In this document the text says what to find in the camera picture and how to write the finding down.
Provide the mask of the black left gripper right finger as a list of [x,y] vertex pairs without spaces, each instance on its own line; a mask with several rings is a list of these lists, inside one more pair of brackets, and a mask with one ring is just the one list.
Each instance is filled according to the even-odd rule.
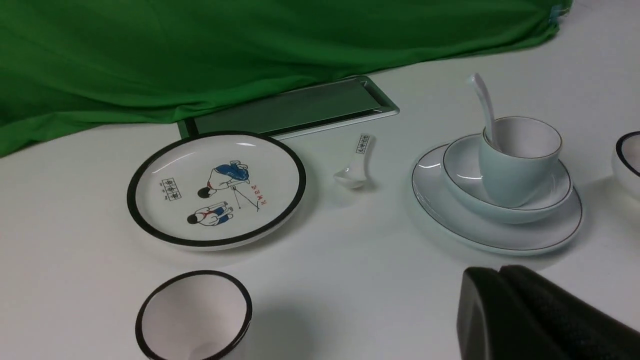
[[523,265],[499,274],[571,360],[638,360],[639,331],[601,312]]

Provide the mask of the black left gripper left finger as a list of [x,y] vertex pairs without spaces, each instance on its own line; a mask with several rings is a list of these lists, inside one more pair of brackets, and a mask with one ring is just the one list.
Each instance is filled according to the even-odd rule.
[[464,360],[539,360],[539,328],[514,290],[492,268],[462,274],[456,321]]

